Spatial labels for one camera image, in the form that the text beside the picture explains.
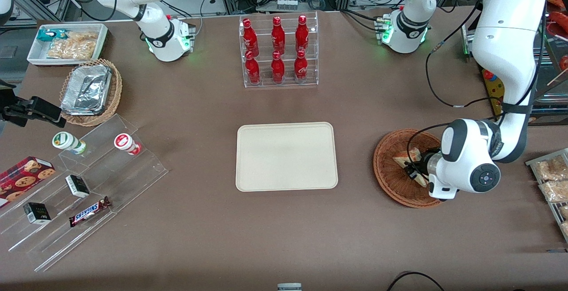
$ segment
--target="red cookie box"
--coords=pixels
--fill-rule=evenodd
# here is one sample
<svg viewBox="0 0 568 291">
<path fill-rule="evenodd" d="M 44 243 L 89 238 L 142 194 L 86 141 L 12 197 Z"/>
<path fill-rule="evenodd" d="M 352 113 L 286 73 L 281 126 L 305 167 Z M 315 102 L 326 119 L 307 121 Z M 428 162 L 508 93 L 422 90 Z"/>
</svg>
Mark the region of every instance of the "red cookie box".
<svg viewBox="0 0 568 291">
<path fill-rule="evenodd" d="M 35 157 L 27 157 L 0 173 L 0 208 L 53 174 L 53 165 Z"/>
</svg>

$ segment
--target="round wicker basket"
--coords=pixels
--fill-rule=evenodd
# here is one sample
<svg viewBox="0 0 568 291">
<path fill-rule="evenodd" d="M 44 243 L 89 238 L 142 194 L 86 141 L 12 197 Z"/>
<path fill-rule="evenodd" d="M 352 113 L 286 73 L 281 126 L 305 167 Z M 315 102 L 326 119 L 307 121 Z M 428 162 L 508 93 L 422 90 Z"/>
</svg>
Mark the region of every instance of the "round wicker basket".
<svg viewBox="0 0 568 291">
<path fill-rule="evenodd" d="M 72 116 L 61 112 L 61 117 L 65 118 L 68 123 L 72 123 L 73 125 L 80 125 L 84 127 L 100 125 L 110 119 L 116 112 L 116 108 L 118 108 L 120 93 L 122 92 L 122 78 L 120 77 L 120 73 L 110 61 L 105 59 L 92 60 L 85 64 L 81 64 L 82 67 L 94 65 L 105 65 L 112 69 L 111 85 L 108 87 L 105 111 L 98 116 Z M 59 93 L 59 101 L 63 100 L 63 96 L 67 90 L 67 84 L 69 83 L 69 78 L 71 78 L 71 73 L 67 75 L 67 79 L 65 79 L 65 82 L 63 83 L 63 88 Z"/>
<path fill-rule="evenodd" d="M 392 131 L 381 139 L 373 156 L 373 169 L 381 188 L 397 202 L 412 208 L 431 208 L 442 202 L 430 197 L 428 188 L 410 179 L 392 157 L 406 151 L 406 143 L 418 130 L 401 129 Z M 412 139 L 412 147 L 425 151 L 439 147 L 440 141 L 429 133 L 421 133 Z"/>
</svg>

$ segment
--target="coca-cola bottle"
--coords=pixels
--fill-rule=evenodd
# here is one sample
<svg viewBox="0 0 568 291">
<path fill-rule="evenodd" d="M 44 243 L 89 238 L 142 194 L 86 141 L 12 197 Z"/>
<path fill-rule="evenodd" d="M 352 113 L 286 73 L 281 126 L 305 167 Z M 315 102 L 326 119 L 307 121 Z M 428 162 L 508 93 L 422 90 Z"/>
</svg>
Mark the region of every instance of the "coca-cola bottle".
<svg viewBox="0 0 568 291">
<path fill-rule="evenodd" d="M 245 18 L 243 20 L 243 27 L 245 31 L 243 33 L 243 39 L 245 40 L 245 47 L 248 51 L 252 51 L 252 56 L 258 56 L 258 40 L 256 38 L 256 32 L 250 26 L 250 20 Z"/>
<path fill-rule="evenodd" d="M 272 81 L 276 85 L 284 83 L 284 62 L 280 59 L 280 52 L 274 51 L 272 53 Z"/>
<path fill-rule="evenodd" d="M 245 53 L 245 68 L 247 71 L 247 76 L 252 85 L 258 85 L 260 83 L 260 69 L 258 69 L 258 63 L 253 57 L 252 51 L 247 51 Z"/>
<path fill-rule="evenodd" d="M 306 82 L 306 73 L 308 70 L 308 61 L 306 60 L 306 51 L 298 50 L 298 58 L 294 61 L 294 74 L 296 75 L 296 83 Z"/>
<path fill-rule="evenodd" d="M 286 51 L 286 34 L 282 29 L 282 20 L 276 16 L 272 18 L 272 46 L 275 51 L 279 51 L 280 55 L 284 55 Z"/>
<path fill-rule="evenodd" d="M 306 50 L 308 48 L 308 26 L 306 25 L 306 16 L 300 15 L 298 17 L 298 28 L 296 29 L 296 51 L 300 49 Z"/>
</svg>

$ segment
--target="small black box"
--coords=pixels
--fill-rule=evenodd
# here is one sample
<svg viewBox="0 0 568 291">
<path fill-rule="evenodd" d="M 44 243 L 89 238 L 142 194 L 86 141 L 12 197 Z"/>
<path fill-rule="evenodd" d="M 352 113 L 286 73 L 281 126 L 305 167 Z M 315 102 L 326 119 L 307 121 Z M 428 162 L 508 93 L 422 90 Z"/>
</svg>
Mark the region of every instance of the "small black box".
<svg viewBox="0 0 568 291">
<path fill-rule="evenodd" d="M 47 212 L 45 204 L 38 204 L 37 202 L 28 202 L 24 204 L 24 212 L 28 216 L 31 224 L 47 224 L 51 221 L 51 217 Z"/>
<path fill-rule="evenodd" d="M 71 194 L 74 196 L 86 198 L 89 195 L 89 188 L 87 188 L 87 184 L 85 184 L 81 177 L 69 174 L 69 176 L 65 177 L 65 181 L 71 190 Z"/>
</svg>

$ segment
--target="clear acrylic shelf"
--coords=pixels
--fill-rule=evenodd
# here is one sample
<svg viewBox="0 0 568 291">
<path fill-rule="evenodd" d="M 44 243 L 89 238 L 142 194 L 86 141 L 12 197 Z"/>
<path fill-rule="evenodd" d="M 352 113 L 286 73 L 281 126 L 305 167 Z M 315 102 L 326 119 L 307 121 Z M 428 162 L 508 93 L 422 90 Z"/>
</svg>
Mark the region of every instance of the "clear acrylic shelf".
<svg viewBox="0 0 568 291">
<path fill-rule="evenodd" d="M 160 160 L 144 147 L 136 131 L 116 114 L 81 138 L 87 143 L 85 153 L 73 155 L 62 151 L 54 158 L 53 164 L 58 168 L 55 177 L 0 215 L 0 234 L 9 251 L 26 252 L 35 271 L 45 271 L 168 173 Z M 128 133 L 140 142 L 142 152 L 131 156 L 116 149 L 113 142 L 120 133 Z M 87 198 L 71 195 L 65 182 L 69 174 L 85 180 L 91 192 Z M 71 228 L 70 217 L 105 196 L 112 203 L 109 208 Z M 30 224 L 22 208 L 27 202 L 45 204 L 51 221 L 44 225 Z"/>
<path fill-rule="evenodd" d="M 304 83 L 296 83 L 294 80 L 294 61 L 296 61 L 296 28 L 298 26 L 298 17 L 305 15 L 307 18 L 307 26 L 309 30 L 308 35 L 308 48 L 306 49 L 306 60 L 308 61 L 307 78 Z M 272 17 L 280 16 L 282 28 L 286 34 L 286 51 L 282 55 L 282 61 L 286 72 L 284 74 L 285 80 L 282 85 L 276 85 L 272 81 Z M 258 85 L 252 85 L 248 79 L 247 71 L 245 68 L 245 48 L 243 33 L 243 20 L 249 18 L 252 23 L 252 28 L 256 32 L 258 38 L 258 67 L 260 68 L 261 82 Z M 310 85 L 318 85 L 319 83 L 319 70 L 318 70 L 318 14 L 316 12 L 291 12 L 286 14 L 251 14 L 240 17 L 239 22 L 239 41 L 241 47 L 241 62 L 243 65 L 243 81 L 245 87 L 302 87 Z"/>
</svg>

